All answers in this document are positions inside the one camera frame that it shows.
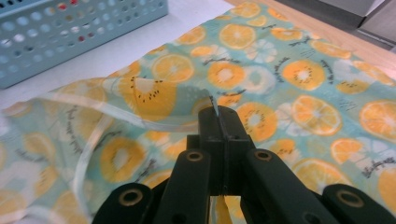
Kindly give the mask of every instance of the citrus pattern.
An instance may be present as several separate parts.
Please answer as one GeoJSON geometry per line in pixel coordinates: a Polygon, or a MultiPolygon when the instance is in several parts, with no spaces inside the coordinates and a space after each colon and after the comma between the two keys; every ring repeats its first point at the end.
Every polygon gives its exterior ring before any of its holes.
{"type": "Polygon", "coordinates": [[[221,29],[219,39],[228,48],[244,49],[256,39],[256,32],[248,26],[228,24],[221,29]]]}
{"type": "Polygon", "coordinates": [[[241,66],[226,62],[213,63],[207,71],[208,81],[225,90],[236,87],[245,76],[245,71],[241,66]]]}
{"type": "Polygon", "coordinates": [[[268,149],[275,152],[275,154],[282,160],[285,160],[295,149],[295,142],[292,139],[278,139],[268,149]]]}
{"type": "Polygon", "coordinates": [[[227,203],[227,206],[229,207],[230,213],[241,220],[244,220],[244,214],[241,210],[241,198],[237,196],[226,196],[225,202],[227,203]]]}
{"type": "Polygon", "coordinates": [[[20,118],[28,114],[32,110],[29,102],[17,102],[16,104],[4,109],[2,112],[14,118],[20,118]]]}
{"type": "Polygon", "coordinates": [[[288,21],[288,18],[286,18],[284,15],[280,14],[278,11],[275,9],[269,7],[267,9],[267,12],[273,16],[275,19],[280,20],[280,21],[288,21]]]}
{"type": "Polygon", "coordinates": [[[194,67],[189,58],[178,54],[168,54],[152,65],[151,72],[160,80],[182,82],[192,77],[194,67]]]}
{"type": "Polygon", "coordinates": [[[26,201],[17,191],[0,189],[0,216],[23,211],[26,206],[26,201]]]}
{"type": "Polygon", "coordinates": [[[245,2],[233,9],[231,9],[231,12],[235,15],[245,17],[245,18],[252,18],[254,16],[257,16],[262,8],[257,5],[256,3],[252,2],[245,2]]]}
{"type": "Polygon", "coordinates": [[[191,51],[192,57],[203,57],[213,54],[213,49],[209,46],[196,47],[191,51]]]}
{"type": "Polygon", "coordinates": [[[58,173],[54,167],[49,166],[45,168],[40,174],[40,179],[35,183],[35,195],[41,197],[47,193],[57,178],[58,173]]]}
{"type": "Polygon", "coordinates": [[[64,223],[88,223],[84,214],[78,209],[78,202],[72,191],[65,191],[53,205],[52,211],[63,218],[64,223]]]}
{"type": "Polygon", "coordinates": [[[121,76],[129,76],[129,77],[137,77],[140,74],[140,63],[139,61],[135,61],[130,65],[120,69],[119,71],[112,73],[108,77],[121,77],[121,76]]]}
{"type": "Polygon", "coordinates": [[[373,101],[360,112],[361,127],[368,133],[396,143],[396,102],[373,101]]]}
{"type": "Polygon", "coordinates": [[[334,58],[348,59],[352,55],[350,51],[341,49],[333,44],[326,43],[320,40],[313,40],[311,42],[312,48],[320,53],[326,54],[334,58]]]}
{"type": "Polygon", "coordinates": [[[234,107],[238,105],[238,102],[241,100],[241,98],[242,94],[222,95],[218,99],[218,105],[234,107]]]}
{"type": "Polygon", "coordinates": [[[113,138],[104,147],[100,158],[103,178],[110,182],[128,180],[143,159],[145,151],[139,143],[124,137],[113,138]]]}
{"type": "Polygon", "coordinates": [[[271,137],[276,131],[276,113],[260,103],[246,103],[236,109],[247,134],[253,141],[263,141],[271,137]]]}
{"type": "Polygon", "coordinates": [[[160,171],[149,175],[147,178],[143,180],[142,183],[153,189],[157,187],[157,185],[161,184],[165,179],[169,178],[171,174],[172,174],[172,170],[160,171]]]}
{"type": "Polygon", "coordinates": [[[363,143],[353,138],[340,138],[331,145],[332,158],[339,164],[346,162],[351,155],[361,150],[363,143]]]}
{"type": "Polygon", "coordinates": [[[303,159],[292,167],[292,171],[307,188],[318,194],[331,184],[352,185],[333,164],[318,159],[303,159]]]}
{"type": "Polygon", "coordinates": [[[303,32],[296,29],[285,29],[282,27],[276,27],[271,29],[271,34],[276,38],[284,41],[301,39],[303,32]]]}
{"type": "Polygon", "coordinates": [[[22,138],[24,148],[36,155],[42,156],[50,163],[55,160],[55,146],[43,133],[28,133],[22,138]]]}
{"type": "Polygon", "coordinates": [[[187,137],[177,141],[172,144],[172,146],[165,149],[164,154],[169,160],[175,161],[177,160],[178,154],[182,151],[186,150],[187,147],[187,137]]]}
{"type": "Polygon", "coordinates": [[[123,77],[119,85],[126,104],[141,118],[160,120],[173,110],[177,97],[177,85],[173,82],[123,77]]]}
{"type": "Polygon", "coordinates": [[[197,26],[177,39],[183,45],[192,45],[202,41],[206,36],[206,30],[202,26],[197,26]]]}
{"type": "Polygon", "coordinates": [[[310,60],[289,63],[283,69],[282,76],[290,84],[306,91],[315,90],[326,78],[320,64],[310,60]]]}
{"type": "Polygon", "coordinates": [[[382,172],[378,179],[378,190],[385,204],[396,213],[396,168],[382,172]]]}
{"type": "Polygon", "coordinates": [[[247,25],[251,26],[264,26],[267,23],[267,18],[265,16],[259,16],[253,20],[247,21],[247,25]]]}
{"type": "Polygon", "coordinates": [[[354,61],[353,64],[356,68],[367,73],[370,77],[373,77],[382,84],[387,86],[396,86],[396,82],[394,80],[392,80],[390,77],[387,76],[387,74],[372,66],[371,64],[362,61],[354,61]]]}
{"type": "Polygon", "coordinates": [[[333,135],[343,125],[340,113],[332,105],[309,95],[299,96],[291,113],[297,124],[317,135],[333,135]]]}

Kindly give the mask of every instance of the white table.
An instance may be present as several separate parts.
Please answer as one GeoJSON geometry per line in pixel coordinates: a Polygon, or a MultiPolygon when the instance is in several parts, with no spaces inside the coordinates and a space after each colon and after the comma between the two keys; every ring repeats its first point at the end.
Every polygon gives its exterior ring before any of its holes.
{"type": "Polygon", "coordinates": [[[50,70],[0,90],[0,109],[68,83],[106,77],[233,6],[222,0],[168,0],[169,14],[50,70]]]}

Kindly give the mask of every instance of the plastic basket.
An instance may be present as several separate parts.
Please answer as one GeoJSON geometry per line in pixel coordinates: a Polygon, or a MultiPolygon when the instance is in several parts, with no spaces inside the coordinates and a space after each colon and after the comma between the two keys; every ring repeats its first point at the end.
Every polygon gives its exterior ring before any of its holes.
{"type": "Polygon", "coordinates": [[[166,0],[0,0],[0,88],[167,12],[166,0]]]}

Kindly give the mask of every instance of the black plastic part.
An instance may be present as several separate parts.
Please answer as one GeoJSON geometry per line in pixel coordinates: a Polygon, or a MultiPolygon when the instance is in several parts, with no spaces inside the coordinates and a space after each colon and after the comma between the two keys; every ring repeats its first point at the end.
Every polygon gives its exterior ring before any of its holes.
{"type": "Polygon", "coordinates": [[[241,195],[244,174],[242,159],[254,148],[237,113],[219,106],[219,117],[213,107],[199,113],[199,133],[188,138],[188,147],[208,152],[212,157],[210,192],[212,196],[241,195]]]}
{"type": "Polygon", "coordinates": [[[148,208],[144,224],[151,224],[157,213],[158,207],[160,207],[161,198],[163,197],[163,192],[165,191],[166,185],[168,184],[168,179],[164,180],[161,184],[157,185],[151,190],[153,197],[151,206],[148,208]]]}
{"type": "Polygon", "coordinates": [[[180,153],[153,223],[207,223],[209,175],[208,153],[194,149],[180,153]]]}
{"type": "Polygon", "coordinates": [[[210,154],[210,194],[218,196],[223,189],[224,139],[219,119],[213,107],[203,109],[198,114],[200,149],[210,154]]]}
{"type": "Polygon", "coordinates": [[[152,201],[151,189],[131,183],[114,189],[99,208],[93,224],[143,223],[152,201]]]}
{"type": "Polygon", "coordinates": [[[252,149],[243,165],[249,184],[273,223],[338,223],[275,153],[252,149]]]}
{"type": "Polygon", "coordinates": [[[396,218],[359,189],[348,185],[330,185],[323,190],[322,201],[342,223],[394,224],[396,218]]]}

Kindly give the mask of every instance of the fabric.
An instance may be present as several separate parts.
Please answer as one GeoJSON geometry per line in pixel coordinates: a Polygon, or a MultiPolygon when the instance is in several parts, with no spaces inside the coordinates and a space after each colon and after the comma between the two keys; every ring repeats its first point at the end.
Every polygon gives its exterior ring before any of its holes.
{"type": "MultiPolygon", "coordinates": [[[[109,77],[4,110],[0,223],[87,223],[116,187],[155,187],[197,133],[209,95],[308,188],[345,183],[396,215],[395,84],[281,13],[244,3],[109,77]]],[[[213,202],[212,223],[244,222],[237,197],[213,202]]]]}

